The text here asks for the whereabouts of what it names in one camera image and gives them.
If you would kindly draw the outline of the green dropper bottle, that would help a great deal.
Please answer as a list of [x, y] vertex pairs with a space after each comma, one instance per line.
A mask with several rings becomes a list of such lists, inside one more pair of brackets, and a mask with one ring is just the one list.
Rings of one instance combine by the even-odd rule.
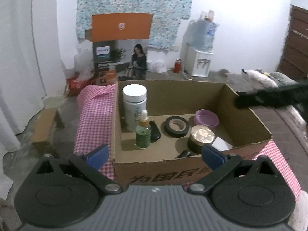
[[151, 125], [147, 110], [142, 110], [136, 127], [136, 145], [140, 149], [146, 149], [151, 143]]

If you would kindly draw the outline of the brown wooden door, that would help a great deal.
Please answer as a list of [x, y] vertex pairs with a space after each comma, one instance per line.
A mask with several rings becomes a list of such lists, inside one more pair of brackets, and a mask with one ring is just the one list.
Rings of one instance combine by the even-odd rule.
[[285, 46], [277, 70], [299, 81], [307, 79], [307, 10], [291, 6]]

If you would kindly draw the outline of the white small box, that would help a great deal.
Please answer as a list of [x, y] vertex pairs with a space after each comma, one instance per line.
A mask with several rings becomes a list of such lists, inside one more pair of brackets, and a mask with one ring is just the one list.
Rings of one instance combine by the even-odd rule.
[[227, 143], [220, 137], [216, 137], [211, 146], [220, 152], [231, 150], [233, 148], [231, 144]]

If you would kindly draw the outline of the small cardboard piece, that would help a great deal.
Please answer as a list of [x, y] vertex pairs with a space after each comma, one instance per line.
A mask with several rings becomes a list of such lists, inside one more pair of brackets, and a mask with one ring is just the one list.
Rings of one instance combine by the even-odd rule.
[[64, 123], [57, 108], [43, 109], [35, 123], [31, 144], [40, 155], [51, 154], [59, 158], [53, 145], [53, 138], [55, 131], [63, 128]]

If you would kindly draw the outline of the purple plastic lid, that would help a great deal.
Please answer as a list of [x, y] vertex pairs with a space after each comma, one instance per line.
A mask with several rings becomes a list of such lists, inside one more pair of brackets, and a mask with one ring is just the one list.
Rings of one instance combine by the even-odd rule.
[[206, 126], [214, 131], [219, 125], [219, 118], [212, 111], [201, 109], [195, 113], [194, 123], [195, 125]]

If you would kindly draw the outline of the pink checkered cloth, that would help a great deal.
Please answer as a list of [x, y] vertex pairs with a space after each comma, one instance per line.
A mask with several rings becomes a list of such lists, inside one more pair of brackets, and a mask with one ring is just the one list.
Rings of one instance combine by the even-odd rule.
[[[75, 154], [87, 154], [102, 144], [111, 144], [115, 85], [89, 85], [77, 96], [80, 121], [74, 146]], [[267, 155], [276, 165], [296, 200], [302, 188], [295, 174], [273, 140], [258, 155]]]

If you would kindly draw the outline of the white water dispenser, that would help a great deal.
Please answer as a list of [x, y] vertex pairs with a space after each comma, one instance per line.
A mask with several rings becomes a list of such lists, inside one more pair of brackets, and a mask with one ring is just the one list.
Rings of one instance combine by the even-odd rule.
[[183, 68], [191, 77], [208, 77], [213, 51], [203, 52], [186, 43]]

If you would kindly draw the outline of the red snack package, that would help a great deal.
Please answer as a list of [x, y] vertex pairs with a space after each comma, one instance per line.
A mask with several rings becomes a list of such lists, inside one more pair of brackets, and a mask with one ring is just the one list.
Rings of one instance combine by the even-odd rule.
[[77, 96], [82, 89], [92, 84], [92, 79], [79, 81], [78, 76], [66, 79], [66, 87], [64, 94], [66, 96]]

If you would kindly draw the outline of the black oval case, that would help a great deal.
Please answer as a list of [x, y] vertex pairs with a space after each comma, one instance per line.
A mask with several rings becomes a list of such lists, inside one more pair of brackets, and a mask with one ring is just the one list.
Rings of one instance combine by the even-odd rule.
[[161, 132], [154, 121], [149, 122], [151, 127], [150, 140], [152, 143], [157, 142], [161, 138]]

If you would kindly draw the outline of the red thermos bottle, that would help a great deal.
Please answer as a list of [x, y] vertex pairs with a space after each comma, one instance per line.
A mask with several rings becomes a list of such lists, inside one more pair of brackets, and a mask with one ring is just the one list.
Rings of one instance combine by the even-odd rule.
[[174, 68], [173, 68], [173, 72], [175, 74], [179, 74], [181, 69], [182, 69], [182, 61], [181, 61], [181, 59], [176, 59], [175, 64], [174, 64]]

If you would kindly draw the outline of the white supplement bottle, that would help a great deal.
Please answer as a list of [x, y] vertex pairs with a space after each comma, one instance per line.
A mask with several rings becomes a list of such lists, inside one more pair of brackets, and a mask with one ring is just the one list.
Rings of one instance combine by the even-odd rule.
[[123, 88], [122, 94], [126, 128], [130, 132], [135, 132], [141, 112], [146, 109], [147, 88], [139, 84], [130, 84]]

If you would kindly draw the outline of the white plastic bag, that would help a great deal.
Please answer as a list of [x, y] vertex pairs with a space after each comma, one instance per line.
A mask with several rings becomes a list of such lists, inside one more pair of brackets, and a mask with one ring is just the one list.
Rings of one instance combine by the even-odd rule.
[[75, 72], [77, 81], [87, 81], [94, 75], [93, 55], [90, 49], [81, 49], [75, 56]]

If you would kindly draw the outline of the floral blue hanging cloth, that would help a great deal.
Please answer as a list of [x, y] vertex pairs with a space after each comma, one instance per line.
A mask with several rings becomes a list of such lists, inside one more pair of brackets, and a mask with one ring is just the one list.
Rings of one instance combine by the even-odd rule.
[[149, 46], [172, 50], [181, 20], [188, 20], [192, 0], [78, 0], [76, 34], [85, 37], [91, 28], [92, 16], [113, 13], [146, 13], [153, 15]]

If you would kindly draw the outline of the white curtain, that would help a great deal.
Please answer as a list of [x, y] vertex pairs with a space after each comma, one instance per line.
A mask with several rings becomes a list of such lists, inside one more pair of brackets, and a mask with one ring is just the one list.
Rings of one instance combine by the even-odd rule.
[[1, 0], [1, 151], [20, 148], [16, 136], [43, 109], [44, 96], [34, 47], [32, 0]]

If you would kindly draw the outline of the orange Philips appliance box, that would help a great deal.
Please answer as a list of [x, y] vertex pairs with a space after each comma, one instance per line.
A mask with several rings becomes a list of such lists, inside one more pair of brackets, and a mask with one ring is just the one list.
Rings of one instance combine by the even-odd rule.
[[116, 66], [129, 61], [133, 41], [147, 40], [153, 14], [113, 13], [92, 16], [94, 77], [96, 85], [110, 85], [116, 81]]

